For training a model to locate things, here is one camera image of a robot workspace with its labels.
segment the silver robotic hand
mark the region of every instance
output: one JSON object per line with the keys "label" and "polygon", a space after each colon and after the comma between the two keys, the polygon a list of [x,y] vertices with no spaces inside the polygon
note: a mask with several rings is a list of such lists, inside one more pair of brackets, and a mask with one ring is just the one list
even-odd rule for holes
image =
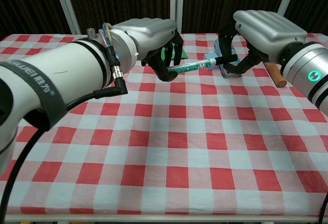
{"label": "silver robotic hand", "polygon": [[[124,73],[137,60],[148,63],[163,81],[176,75],[167,70],[175,43],[180,63],[182,39],[169,19],[132,19],[110,30],[112,48],[88,29],[88,37],[64,46],[0,63],[0,175],[14,149],[19,121],[24,118],[44,131],[53,127],[74,103],[87,98],[126,94]],[[160,58],[166,48],[166,61]],[[115,87],[107,87],[111,82]]]}
{"label": "silver robotic hand", "polygon": [[[285,79],[328,115],[328,49],[305,43],[306,31],[275,12],[236,11],[233,18],[219,33],[223,67],[243,74],[261,61],[280,64]],[[249,53],[234,66],[229,62],[236,34],[245,38]]]}

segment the table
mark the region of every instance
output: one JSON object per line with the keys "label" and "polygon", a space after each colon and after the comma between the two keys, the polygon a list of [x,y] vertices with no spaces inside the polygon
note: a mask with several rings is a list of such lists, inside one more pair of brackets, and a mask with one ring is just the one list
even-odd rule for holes
{"label": "table", "polygon": [[[10,35],[0,60],[80,37]],[[182,37],[187,63],[213,52],[217,35]],[[307,39],[328,47],[322,34]],[[244,39],[233,44],[243,58]],[[263,64],[236,79],[201,69],[163,83],[138,62],[125,79],[128,95],[83,103],[42,136],[7,220],[316,220],[328,119],[293,86],[276,88]],[[20,122],[14,160],[34,131]]]}

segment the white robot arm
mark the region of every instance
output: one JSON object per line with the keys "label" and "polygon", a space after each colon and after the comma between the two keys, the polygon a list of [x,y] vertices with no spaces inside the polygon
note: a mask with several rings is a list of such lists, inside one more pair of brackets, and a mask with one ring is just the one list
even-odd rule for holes
{"label": "white robot arm", "polygon": [[[219,45],[231,73],[242,74],[256,64],[281,65],[281,74],[310,102],[328,115],[328,49],[305,43],[306,31],[275,12],[236,11],[234,20],[219,34]],[[231,60],[232,38],[239,33],[247,41],[246,56],[237,66]]]}
{"label": "white robot arm", "polygon": [[[123,74],[137,59],[148,63],[161,80],[173,80],[177,73],[167,69],[172,43],[177,52],[182,51],[176,29],[176,22],[170,19],[132,19],[110,30],[111,48],[105,48],[102,37],[88,29],[87,38],[0,63],[0,175],[11,159],[22,118],[48,131],[79,98],[126,94]],[[166,48],[165,62],[160,57],[162,47]],[[181,54],[175,56],[174,64],[179,64]],[[115,87],[106,88],[111,82]]]}

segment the wooden stick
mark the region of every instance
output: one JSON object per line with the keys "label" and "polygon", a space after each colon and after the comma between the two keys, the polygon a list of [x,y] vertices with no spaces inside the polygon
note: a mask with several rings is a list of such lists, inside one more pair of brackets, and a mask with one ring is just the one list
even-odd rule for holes
{"label": "wooden stick", "polygon": [[277,87],[285,87],[287,85],[287,81],[285,78],[280,74],[280,70],[278,69],[277,65],[273,63],[264,63],[266,70],[268,71],[271,79],[276,84]]}

